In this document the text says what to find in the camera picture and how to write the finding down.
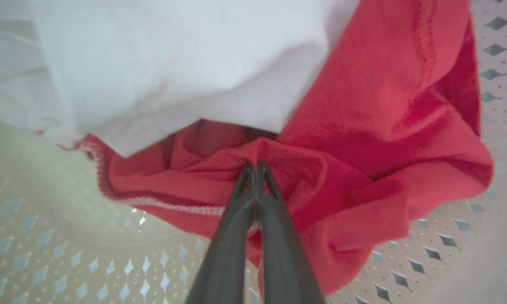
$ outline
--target white cloth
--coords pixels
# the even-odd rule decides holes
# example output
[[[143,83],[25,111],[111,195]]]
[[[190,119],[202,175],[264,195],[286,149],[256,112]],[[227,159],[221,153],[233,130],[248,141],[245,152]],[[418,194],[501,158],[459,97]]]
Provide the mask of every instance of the white cloth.
[[[279,133],[357,2],[0,0],[0,121],[124,157],[198,119]]]

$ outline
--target wrinkled fabric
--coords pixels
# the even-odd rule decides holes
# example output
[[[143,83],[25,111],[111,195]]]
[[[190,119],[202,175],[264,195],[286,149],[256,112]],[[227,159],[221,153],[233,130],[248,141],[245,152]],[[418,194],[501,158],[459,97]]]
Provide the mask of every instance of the wrinkled fabric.
[[[0,0],[0,121],[124,157],[199,119],[282,131],[358,0]]]
[[[269,163],[329,294],[375,244],[489,185],[474,43],[466,0],[362,0],[277,137],[201,121],[131,158],[93,136],[83,147],[109,198],[206,237],[242,166]],[[260,264],[260,231],[250,232],[247,256]]]

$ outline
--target garment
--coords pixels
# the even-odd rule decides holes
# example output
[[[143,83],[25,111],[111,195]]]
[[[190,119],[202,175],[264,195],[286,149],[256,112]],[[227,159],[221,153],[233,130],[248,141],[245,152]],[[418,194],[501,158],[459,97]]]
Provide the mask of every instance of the garment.
[[[201,121],[131,158],[89,136],[99,187],[211,237],[242,166],[266,161],[325,294],[374,245],[448,200],[483,192],[474,35],[466,0],[362,0],[319,77],[276,137]],[[261,233],[247,256],[259,265]]]
[[[0,0],[0,121],[124,157],[199,119],[279,133],[358,0]]]

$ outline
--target laundry basket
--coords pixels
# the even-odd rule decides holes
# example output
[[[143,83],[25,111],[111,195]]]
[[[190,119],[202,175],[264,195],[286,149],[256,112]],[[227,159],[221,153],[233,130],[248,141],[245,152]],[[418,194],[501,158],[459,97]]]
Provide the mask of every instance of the laundry basket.
[[[507,303],[507,0],[472,5],[495,180],[378,245],[329,303]],[[85,155],[0,124],[0,303],[182,303],[209,242],[111,204]],[[248,263],[249,304],[256,276]]]

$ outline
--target red cloth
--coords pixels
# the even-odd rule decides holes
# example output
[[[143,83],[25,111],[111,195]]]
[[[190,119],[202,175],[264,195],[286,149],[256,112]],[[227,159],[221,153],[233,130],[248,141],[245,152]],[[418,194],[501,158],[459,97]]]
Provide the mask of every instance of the red cloth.
[[[487,188],[479,110],[468,1],[362,0],[278,138],[201,121],[128,159],[95,137],[84,145],[101,148],[105,194],[206,237],[242,166],[266,161],[329,294],[375,244]],[[259,264],[259,231],[248,240]]]

